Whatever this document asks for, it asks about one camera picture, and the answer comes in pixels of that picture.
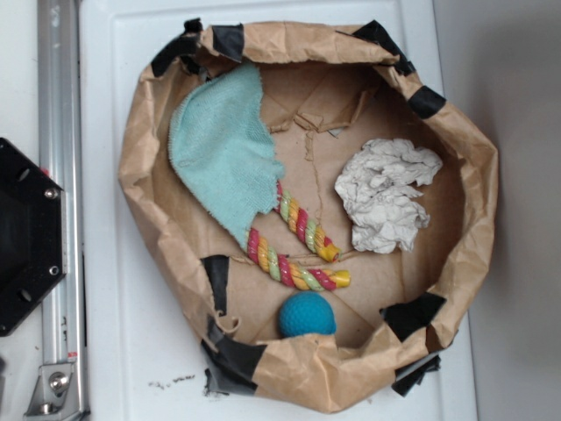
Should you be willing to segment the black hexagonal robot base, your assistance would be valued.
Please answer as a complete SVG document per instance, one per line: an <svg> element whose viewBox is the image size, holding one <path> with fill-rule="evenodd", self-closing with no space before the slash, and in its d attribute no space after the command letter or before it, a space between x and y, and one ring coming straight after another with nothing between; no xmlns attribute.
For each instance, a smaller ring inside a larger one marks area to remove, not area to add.
<svg viewBox="0 0 561 421"><path fill-rule="evenodd" d="M1 335L11 335L65 274L62 189L1 139Z"/></svg>

